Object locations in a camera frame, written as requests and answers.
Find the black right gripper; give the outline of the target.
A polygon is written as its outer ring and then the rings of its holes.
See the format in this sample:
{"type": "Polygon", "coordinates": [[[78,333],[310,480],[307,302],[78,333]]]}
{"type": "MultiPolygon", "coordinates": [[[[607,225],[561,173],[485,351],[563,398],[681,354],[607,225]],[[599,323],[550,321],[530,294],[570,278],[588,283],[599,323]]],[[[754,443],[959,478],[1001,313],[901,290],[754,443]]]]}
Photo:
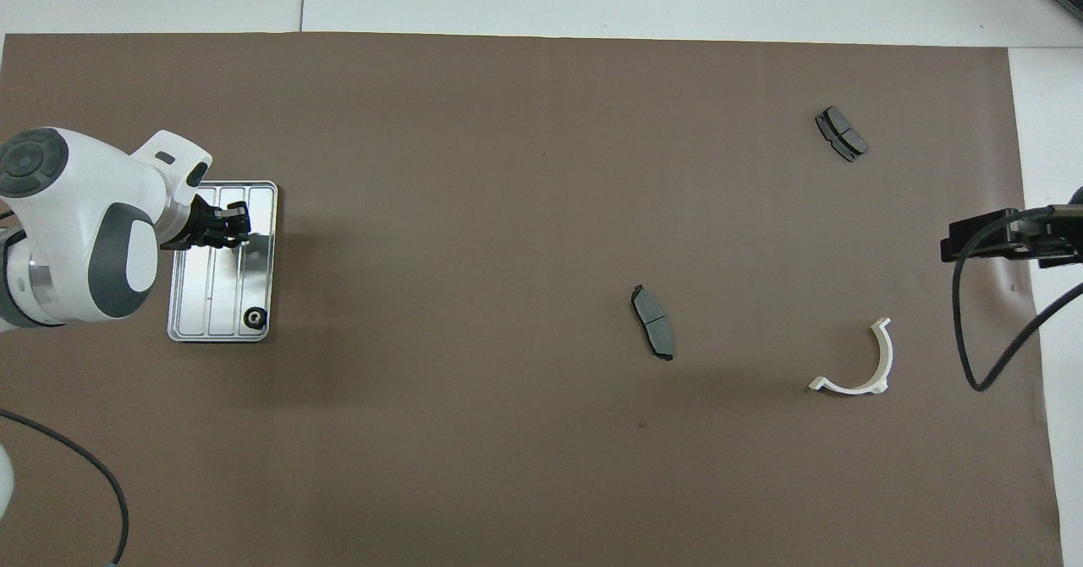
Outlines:
{"type": "MultiPolygon", "coordinates": [[[[1045,212],[1046,215],[1014,220],[1012,232],[1017,239],[986,238],[973,248],[968,258],[1036,260],[1039,267],[1080,265],[1082,205],[1051,205],[1031,211],[1045,212]]],[[[958,261],[967,240],[987,225],[1012,216],[1015,212],[1016,209],[999,209],[949,224],[948,238],[941,239],[941,261],[945,263],[958,261]]]]}

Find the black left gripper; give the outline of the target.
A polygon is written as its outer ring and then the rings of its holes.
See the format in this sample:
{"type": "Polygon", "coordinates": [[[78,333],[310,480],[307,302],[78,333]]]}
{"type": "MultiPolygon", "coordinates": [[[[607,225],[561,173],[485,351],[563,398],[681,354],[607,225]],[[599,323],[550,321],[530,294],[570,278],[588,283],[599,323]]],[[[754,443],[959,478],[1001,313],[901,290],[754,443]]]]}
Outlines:
{"type": "Polygon", "coordinates": [[[177,234],[160,243],[162,250],[192,250],[195,247],[225,248],[242,246],[249,240],[251,230],[247,201],[234,201],[221,209],[208,205],[201,195],[195,195],[190,205],[190,215],[177,234]],[[217,213],[222,211],[222,219],[217,213]]]}

